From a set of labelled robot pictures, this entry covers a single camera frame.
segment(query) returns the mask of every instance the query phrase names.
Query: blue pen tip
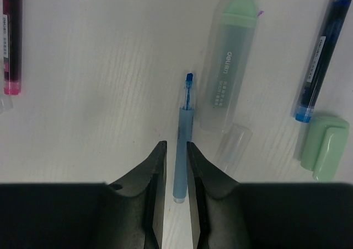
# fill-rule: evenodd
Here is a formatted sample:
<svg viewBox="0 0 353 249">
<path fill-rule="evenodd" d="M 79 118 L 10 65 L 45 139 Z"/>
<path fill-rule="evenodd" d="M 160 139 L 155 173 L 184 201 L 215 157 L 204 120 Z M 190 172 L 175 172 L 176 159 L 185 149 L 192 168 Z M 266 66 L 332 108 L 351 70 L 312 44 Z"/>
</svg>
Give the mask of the blue pen tip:
<svg viewBox="0 0 353 249">
<path fill-rule="evenodd" d="M 194 75 L 193 75 L 192 73 L 189 73 L 189 74 L 186 76 L 186 81 L 192 82 L 193 77 L 194 77 Z"/>
</svg>

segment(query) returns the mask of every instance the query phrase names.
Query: blue pen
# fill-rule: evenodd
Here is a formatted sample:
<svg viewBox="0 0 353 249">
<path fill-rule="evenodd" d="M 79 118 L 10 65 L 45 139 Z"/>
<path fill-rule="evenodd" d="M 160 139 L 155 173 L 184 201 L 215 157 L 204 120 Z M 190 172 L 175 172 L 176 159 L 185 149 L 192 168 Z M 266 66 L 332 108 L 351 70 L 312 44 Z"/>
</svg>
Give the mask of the blue pen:
<svg viewBox="0 0 353 249">
<path fill-rule="evenodd" d="M 193 74 L 189 73 L 185 81 L 185 99 L 179 109 L 178 141 L 176 144 L 173 196 L 176 203 L 185 201 L 188 178 L 186 174 L 186 143 L 191 141 L 194 121 Z"/>
<path fill-rule="evenodd" d="M 331 4 L 323 33 L 319 37 L 318 45 L 309 67 L 300 106 L 296 113 L 297 121 L 308 123 L 313 115 L 314 107 L 351 1 L 334 0 Z"/>
</svg>

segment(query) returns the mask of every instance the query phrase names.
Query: light blue pen barrel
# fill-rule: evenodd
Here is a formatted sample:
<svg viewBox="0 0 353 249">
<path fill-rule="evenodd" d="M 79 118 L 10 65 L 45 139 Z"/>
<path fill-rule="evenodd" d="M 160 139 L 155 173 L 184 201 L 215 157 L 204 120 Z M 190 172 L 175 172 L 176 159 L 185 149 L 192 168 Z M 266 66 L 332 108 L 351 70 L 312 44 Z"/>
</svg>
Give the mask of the light blue pen barrel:
<svg viewBox="0 0 353 249">
<path fill-rule="evenodd" d="M 185 100 L 179 109 L 178 141 L 176 143 L 173 196 L 176 203 L 185 201 L 188 188 L 186 143 L 192 140 L 192 123 L 194 121 L 192 74 L 185 81 Z"/>
</svg>

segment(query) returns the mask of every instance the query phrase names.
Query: black plastic part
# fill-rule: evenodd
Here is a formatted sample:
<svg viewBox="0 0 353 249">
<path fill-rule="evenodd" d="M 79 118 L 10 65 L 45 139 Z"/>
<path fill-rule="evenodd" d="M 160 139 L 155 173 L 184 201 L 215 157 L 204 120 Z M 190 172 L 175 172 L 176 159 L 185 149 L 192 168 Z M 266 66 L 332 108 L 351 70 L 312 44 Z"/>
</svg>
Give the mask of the black plastic part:
<svg viewBox="0 0 353 249">
<path fill-rule="evenodd" d="M 194 248 L 353 248 L 353 187 L 240 184 L 188 143 Z"/>
<path fill-rule="evenodd" d="M 106 184 L 0 185 L 0 248 L 162 247 L 167 143 Z"/>
</svg>

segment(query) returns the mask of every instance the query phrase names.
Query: white table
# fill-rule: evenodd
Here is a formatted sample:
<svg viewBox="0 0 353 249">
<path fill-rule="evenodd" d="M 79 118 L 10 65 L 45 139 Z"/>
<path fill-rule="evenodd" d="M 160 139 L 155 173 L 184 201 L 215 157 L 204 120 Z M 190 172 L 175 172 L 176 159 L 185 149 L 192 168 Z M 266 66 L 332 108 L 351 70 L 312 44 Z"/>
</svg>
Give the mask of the white table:
<svg viewBox="0 0 353 249">
<path fill-rule="evenodd" d="M 168 141 L 164 248 L 191 248 L 188 200 L 172 199 L 178 92 L 200 79 L 219 0 L 24 0 L 23 92 L 0 115 L 1 182 L 112 182 Z M 234 178 L 310 181 L 291 116 L 328 0 L 257 0 L 259 18 L 236 112 L 254 135 Z M 317 111 L 353 123 L 353 11 Z M 221 135 L 194 142 L 212 160 Z M 337 181 L 353 182 L 353 136 Z"/>
</svg>

